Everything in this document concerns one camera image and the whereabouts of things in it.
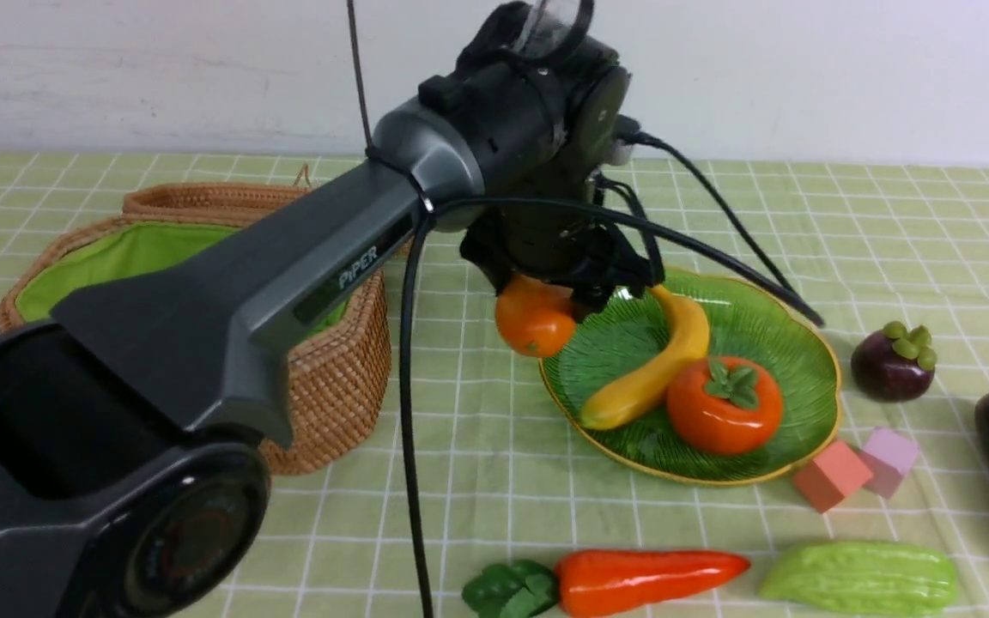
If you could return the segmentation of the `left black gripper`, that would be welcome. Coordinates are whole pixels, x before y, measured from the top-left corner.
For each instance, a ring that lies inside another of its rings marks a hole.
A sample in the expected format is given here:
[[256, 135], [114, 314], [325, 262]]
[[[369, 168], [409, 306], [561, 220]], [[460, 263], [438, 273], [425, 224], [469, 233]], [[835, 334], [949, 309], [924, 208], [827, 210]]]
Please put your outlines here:
[[608, 179], [599, 167], [570, 171], [547, 164], [500, 191], [470, 224], [460, 255], [478, 267], [496, 294], [515, 275], [537, 279], [569, 294], [573, 314], [601, 312], [619, 288], [633, 297], [664, 279], [662, 255], [643, 233], [642, 257], [605, 208], [614, 191], [637, 218], [646, 212], [631, 187]]

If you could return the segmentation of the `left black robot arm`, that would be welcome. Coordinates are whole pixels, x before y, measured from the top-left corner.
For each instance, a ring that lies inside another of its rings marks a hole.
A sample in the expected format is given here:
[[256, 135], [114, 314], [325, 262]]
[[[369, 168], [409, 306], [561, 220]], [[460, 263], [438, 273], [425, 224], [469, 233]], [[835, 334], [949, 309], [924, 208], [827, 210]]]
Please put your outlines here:
[[499, 5], [379, 121], [365, 160], [168, 269], [0, 334], [0, 617], [168, 617], [231, 574], [292, 441], [289, 352], [440, 224], [501, 294], [580, 321], [657, 265], [597, 223], [629, 73], [593, 4]]

